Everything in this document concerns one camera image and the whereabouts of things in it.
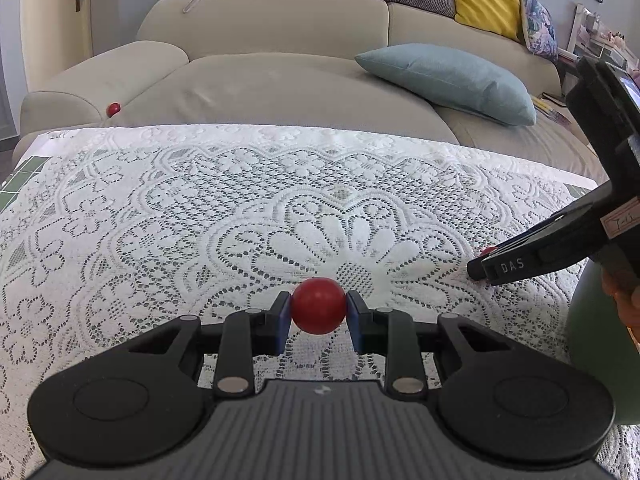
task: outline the book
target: book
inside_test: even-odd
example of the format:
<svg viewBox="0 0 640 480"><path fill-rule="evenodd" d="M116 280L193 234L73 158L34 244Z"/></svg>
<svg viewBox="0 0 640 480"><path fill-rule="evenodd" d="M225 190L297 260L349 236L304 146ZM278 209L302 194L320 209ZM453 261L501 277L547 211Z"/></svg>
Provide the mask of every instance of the book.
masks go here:
<svg viewBox="0 0 640 480"><path fill-rule="evenodd" d="M533 105L536 107L536 110L539 110L545 117L571 131L571 121L555 110L555 108L550 104L535 96L531 96L531 100L533 101Z"/></svg>
<svg viewBox="0 0 640 480"><path fill-rule="evenodd" d="M578 61L578 56L569 52L568 50L563 50L562 48L558 49L558 56L568 59L570 61L576 62Z"/></svg>

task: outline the light blue pillow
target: light blue pillow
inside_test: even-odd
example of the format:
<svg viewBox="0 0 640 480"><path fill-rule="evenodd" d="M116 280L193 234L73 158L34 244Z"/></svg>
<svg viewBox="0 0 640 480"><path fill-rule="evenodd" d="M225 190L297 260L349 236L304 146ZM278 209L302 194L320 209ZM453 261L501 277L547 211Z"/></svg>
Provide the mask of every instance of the light blue pillow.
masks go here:
<svg viewBox="0 0 640 480"><path fill-rule="evenodd" d="M468 52L408 43L358 54L355 60L367 72L441 106L503 124L536 124L536 109L522 81Z"/></svg>

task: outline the screen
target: screen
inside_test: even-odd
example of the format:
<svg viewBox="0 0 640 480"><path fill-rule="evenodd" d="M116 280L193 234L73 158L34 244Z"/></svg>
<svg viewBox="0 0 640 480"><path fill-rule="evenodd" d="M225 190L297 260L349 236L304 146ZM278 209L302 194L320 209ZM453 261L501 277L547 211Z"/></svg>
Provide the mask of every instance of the screen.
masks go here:
<svg viewBox="0 0 640 480"><path fill-rule="evenodd" d="M618 78L620 79L622 86L625 88L626 93L631 97L631 100L636 103L636 107L640 112L640 88L638 88L636 82L631 79L631 76L626 73L625 75L618 75Z"/></svg>

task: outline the floral pillow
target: floral pillow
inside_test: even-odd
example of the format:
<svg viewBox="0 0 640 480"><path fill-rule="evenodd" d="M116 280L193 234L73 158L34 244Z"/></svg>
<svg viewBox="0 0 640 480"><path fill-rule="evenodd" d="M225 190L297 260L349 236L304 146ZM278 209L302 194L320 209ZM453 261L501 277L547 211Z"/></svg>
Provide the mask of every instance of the floral pillow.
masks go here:
<svg viewBox="0 0 640 480"><path fill-rule="evenodd" d="M530 52L556 62L558 42L549 11L538 0L520 0L522 35Z"/></svg>

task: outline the label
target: label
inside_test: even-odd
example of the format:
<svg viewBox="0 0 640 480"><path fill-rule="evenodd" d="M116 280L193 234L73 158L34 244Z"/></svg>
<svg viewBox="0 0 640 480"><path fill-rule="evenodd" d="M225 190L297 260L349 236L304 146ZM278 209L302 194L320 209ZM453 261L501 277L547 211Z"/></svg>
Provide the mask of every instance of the label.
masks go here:
<svg viewBox="0 0 640 480"><path fill-rule="evenodd" d="M500 264L500 270L503 274L508 274L509 272L513 272L514 270L521 269L524 269L524 262L522 261L522 258L508 260Z"/></svg>
<svg viewBox="0 0 640 480"><path fill-rule="evenodd" d="M637 196L600 219L609 240L640 224L640 200Z"/></svg>

